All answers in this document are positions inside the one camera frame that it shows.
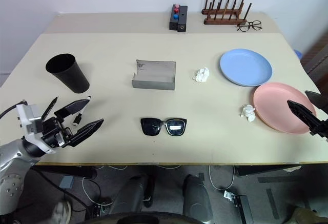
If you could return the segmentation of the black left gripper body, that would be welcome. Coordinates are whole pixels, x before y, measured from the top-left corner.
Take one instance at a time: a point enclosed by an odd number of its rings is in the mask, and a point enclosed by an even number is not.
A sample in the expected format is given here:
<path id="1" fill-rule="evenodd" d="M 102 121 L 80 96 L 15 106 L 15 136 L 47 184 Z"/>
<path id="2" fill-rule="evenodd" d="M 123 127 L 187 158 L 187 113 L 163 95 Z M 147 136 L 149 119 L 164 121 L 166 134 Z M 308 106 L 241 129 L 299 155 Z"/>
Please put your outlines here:
<path id="1" fill-rule="evenodd" d="M 69 111 L 58 110 L 54 113 L 54 117 L 42 122 L 42 140 L 50 148 L 77 146 L 77 142 L 72 140 L 73 134 L 70 128 L 63 126 L 64 119 L 71 114 Z"/>

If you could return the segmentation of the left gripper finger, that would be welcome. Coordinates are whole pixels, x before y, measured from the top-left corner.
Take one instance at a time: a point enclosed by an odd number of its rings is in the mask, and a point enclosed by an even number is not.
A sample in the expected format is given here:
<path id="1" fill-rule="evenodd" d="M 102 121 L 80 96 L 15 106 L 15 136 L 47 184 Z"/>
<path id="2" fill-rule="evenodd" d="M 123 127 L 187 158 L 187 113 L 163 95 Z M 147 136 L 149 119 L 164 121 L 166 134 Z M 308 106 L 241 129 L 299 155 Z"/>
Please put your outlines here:
<path id="1" fill-rule="evenodd" d="M 90 102 L 89 99 L 79 99 L 75 100 L 68 105 L 64 106 L 63 108 L 54 112 L 54 115 L 58 119 L 65 119 L 69 115 L 73 115 L 80 110 L 82 110 L 88 103 Z"/>
<path id="2" fill-rule="evenodd" d="M 72 135 L 69 138 L 67 145 L 76 147 L 77 145 L 88 139 L 91 135 L 93 135 L 101 127 L 103 122 L 104 119 L 102 118 L 86 124 L 79 130 L 77 130 L 76 134 Z"/>

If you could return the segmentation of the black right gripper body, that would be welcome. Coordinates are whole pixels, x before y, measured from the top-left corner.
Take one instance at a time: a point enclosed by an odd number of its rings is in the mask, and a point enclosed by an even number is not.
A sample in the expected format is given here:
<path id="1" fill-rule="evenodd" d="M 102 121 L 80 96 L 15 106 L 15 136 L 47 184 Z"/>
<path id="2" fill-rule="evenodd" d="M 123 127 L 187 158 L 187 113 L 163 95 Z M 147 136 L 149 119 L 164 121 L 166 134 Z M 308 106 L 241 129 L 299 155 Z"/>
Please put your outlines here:
<path id="1" fill-rule="evenodd" d="M 328 139 L 327 136 L 327 120 L 314 119 L 310 122 L 310 134 L 312 136 L 318 134 L 320 137 Z"/>

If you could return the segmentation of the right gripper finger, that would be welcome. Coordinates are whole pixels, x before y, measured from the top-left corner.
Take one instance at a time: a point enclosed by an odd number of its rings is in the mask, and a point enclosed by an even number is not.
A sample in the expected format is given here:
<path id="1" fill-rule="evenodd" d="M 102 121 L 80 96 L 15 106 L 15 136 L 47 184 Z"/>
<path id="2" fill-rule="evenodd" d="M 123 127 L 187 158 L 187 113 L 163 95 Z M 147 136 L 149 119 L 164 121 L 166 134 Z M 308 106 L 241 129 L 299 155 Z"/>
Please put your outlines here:
<path id="1" fill-rule="evenodd" d="M 305 91 L 305 94 L 318 109 L 327 110 L 327 96 L 308 90 Z"/>
<path id="2" fill-rule="evenodd" d="M 291 112 L 305 123 L 311 132 L 319 127 L 319 119 L 304 105 L 292 100 L 288 100 L 287 104 Z"/>

